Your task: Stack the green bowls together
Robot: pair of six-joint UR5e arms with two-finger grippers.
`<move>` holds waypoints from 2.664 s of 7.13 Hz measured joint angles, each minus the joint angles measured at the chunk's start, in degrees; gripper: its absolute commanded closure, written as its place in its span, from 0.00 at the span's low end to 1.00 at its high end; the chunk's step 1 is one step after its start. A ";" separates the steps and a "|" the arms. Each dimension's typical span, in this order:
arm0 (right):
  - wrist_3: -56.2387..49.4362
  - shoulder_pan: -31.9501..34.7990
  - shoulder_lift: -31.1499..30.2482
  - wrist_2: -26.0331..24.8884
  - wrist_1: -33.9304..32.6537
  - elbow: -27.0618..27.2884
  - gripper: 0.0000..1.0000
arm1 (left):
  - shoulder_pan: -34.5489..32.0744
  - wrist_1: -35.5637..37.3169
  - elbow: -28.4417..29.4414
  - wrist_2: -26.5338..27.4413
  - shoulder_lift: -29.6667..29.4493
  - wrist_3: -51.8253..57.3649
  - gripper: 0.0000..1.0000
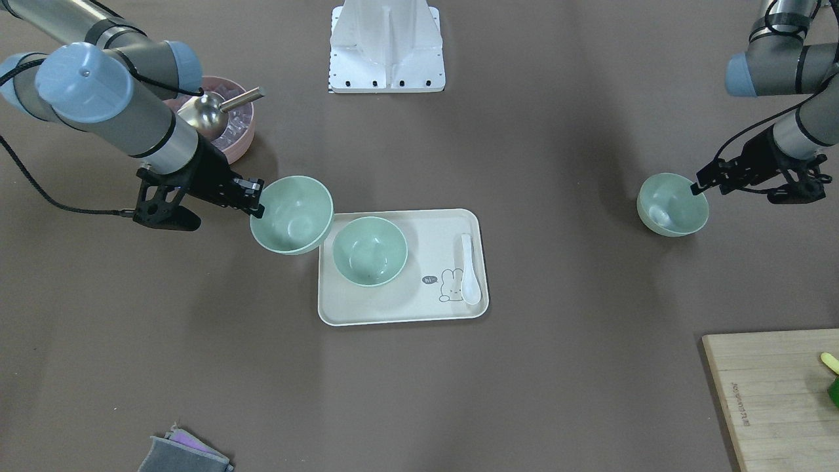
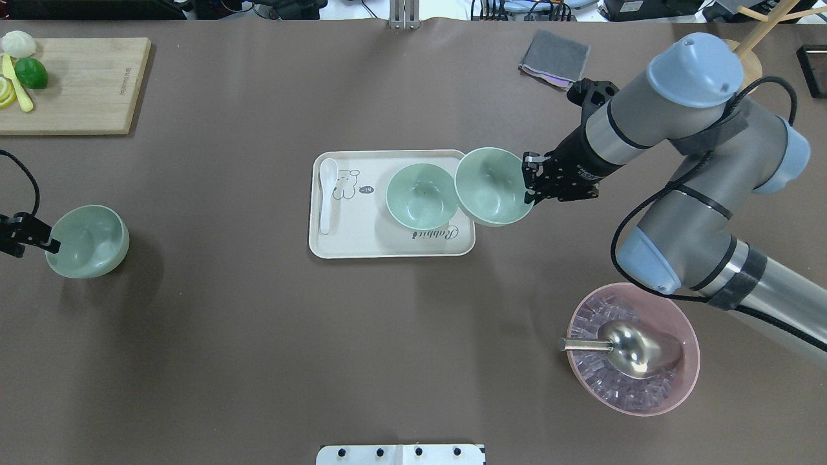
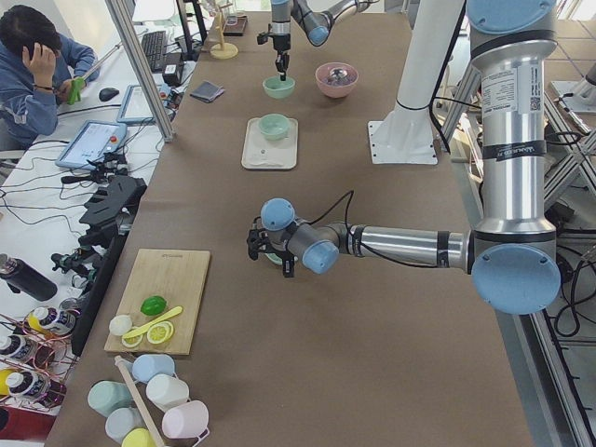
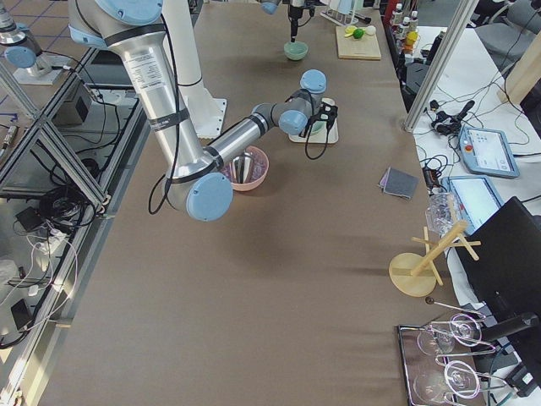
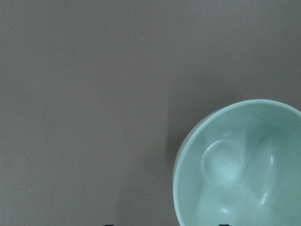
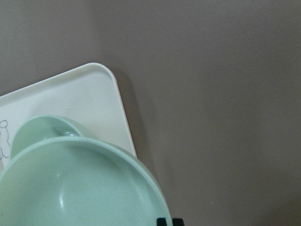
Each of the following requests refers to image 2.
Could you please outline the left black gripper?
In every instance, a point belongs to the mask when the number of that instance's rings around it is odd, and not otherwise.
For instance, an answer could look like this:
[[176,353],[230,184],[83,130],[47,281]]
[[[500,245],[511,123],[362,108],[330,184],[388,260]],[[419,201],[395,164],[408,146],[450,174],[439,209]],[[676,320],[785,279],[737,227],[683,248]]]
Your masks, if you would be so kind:
[[52,227],[38,223],[35,216],[1,217],[1,251],[14,257],[23,257],[25,246],[36,246],[57,254],[61,243],[52,237]]

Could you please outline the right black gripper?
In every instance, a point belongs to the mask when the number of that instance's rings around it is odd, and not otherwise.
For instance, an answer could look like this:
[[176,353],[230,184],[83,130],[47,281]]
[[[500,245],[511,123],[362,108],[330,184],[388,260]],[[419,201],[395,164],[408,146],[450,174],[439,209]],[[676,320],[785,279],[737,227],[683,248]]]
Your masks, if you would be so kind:
[[541,156],[525,151],[522,175],[525,182],[525,203],[535,205],[544,198],[560,202],[590,200],[599,194],[598,183],[620,165],[598,156],[587,140],[587,120],[599,109],[605,109],[618,87],[610,81],[582,79],[567,91],[567,98],[581,108],[581,123],[554,150]]

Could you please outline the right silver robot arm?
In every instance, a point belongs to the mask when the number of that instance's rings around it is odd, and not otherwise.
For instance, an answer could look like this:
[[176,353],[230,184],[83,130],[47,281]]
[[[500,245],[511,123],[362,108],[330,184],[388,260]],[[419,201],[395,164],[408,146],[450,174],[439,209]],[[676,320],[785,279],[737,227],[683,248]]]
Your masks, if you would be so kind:
[[794,129],[797,95],[778,83],[783,118],[742,88],[744,68],[721,38],[694,32],[656,56],[624,88],[583,79],[569,91],[581,123],[544,155],[523,154],[525,202],[598,195],[599,182],[663,141],[684,156],[664,188],[639,204],[612,236],[611,261],[629,282],[664,298],[738,312],[774,327],[782,342],[825,357],[825,289],[726,231],[750,194],[797,179],[810,144]]

